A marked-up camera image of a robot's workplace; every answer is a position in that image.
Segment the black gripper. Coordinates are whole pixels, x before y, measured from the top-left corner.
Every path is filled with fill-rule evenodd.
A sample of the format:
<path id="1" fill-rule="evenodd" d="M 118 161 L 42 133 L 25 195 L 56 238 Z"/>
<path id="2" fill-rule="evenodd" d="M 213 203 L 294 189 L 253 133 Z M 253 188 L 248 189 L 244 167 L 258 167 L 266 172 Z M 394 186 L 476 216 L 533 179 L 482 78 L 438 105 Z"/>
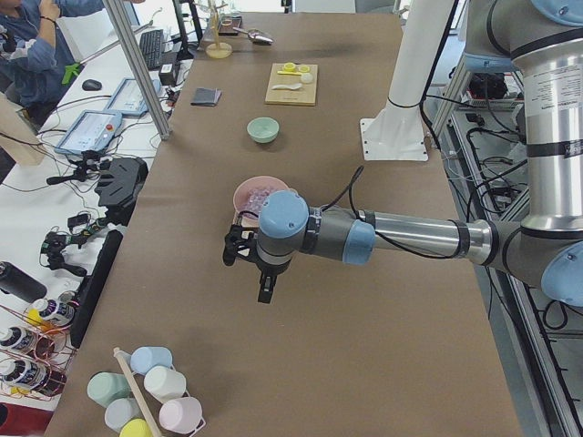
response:
<path id="1" fill-rule="evenodd" d="M 258 255 L 256 257 L 255 263 L 258 269 L 261 271 L 258 295 L 259 303 L 271 303 L 276 284 L 276 276 L 285 272 L 286 269 L 289 268 L 291 261 L 291 255 L 286 255 L 283 257 L 268 256 L 267 258 L 262 258 L 260 255 Z"/>

